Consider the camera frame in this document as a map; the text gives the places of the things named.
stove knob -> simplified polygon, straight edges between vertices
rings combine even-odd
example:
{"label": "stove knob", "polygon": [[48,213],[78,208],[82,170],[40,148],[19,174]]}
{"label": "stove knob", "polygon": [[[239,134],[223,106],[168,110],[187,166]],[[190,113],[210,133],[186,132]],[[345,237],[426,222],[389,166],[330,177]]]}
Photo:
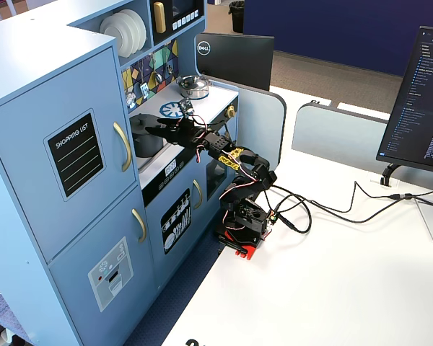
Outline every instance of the stove knob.
{"label": "stove knob", "polygon": [[234,106],[229,106],[226,109],[226,117],[228,117],[229,119],[231,119],[232,117],[236,116],[236,111],[234,109]]}

stack of plates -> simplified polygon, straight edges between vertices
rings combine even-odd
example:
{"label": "stack of plates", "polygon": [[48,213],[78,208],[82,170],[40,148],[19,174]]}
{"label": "stack of plates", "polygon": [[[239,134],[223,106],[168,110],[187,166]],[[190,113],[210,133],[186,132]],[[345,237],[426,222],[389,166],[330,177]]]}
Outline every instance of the stack of plates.
{"label": "stack of plates", "polygon": [[124,58],[142,49],[146,42],[146,26],[131,9],[123,9],[104,19],[100,32],[117,38],[118,55]]}

yellow bracket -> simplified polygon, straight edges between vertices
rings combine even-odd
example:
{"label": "yellow bracket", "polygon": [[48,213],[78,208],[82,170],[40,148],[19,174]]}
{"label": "yellow bracket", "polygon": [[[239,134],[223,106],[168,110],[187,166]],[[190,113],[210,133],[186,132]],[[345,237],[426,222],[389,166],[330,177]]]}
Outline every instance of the yellow bracket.
{"label": "yellow bracket", "polygon": [[[231,155],[236,159],[240,156],[240,154],[244,151],[244,148],[236,148],[233,151],[231,151]],[[223,164],[227,165],[228,167],[231,167],[233,170],[238,171],[239,170],[239,164],[235,163],[231,158],[227,158],[226,156],[221,155],[218,158],[218,161],[222,162]]]}

dell monitor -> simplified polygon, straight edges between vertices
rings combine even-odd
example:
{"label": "dell monitor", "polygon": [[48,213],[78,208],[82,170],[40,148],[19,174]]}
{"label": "dell monitor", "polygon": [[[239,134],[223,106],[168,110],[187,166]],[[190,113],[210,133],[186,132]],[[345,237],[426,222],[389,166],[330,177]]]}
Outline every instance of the dell monitor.
{"label": "dell monitor", "polygon": [[196,47],[202,74],[269,91],[274,37],[204,33]]}
{"label": "dell monitor", "polygon": [[[433,27],[419,30],[377,160],[433,172]],[[433,207],[418,204],[433,237]]]}

blue wall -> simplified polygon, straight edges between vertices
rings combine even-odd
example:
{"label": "blue wall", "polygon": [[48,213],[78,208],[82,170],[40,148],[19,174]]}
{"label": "blue wall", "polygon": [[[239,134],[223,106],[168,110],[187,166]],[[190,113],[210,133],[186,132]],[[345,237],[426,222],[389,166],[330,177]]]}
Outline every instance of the blue wall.
{"label": "blue wall", "polygon": [[277,50],[402,76],[433,0],[247,0],[244,20]]}

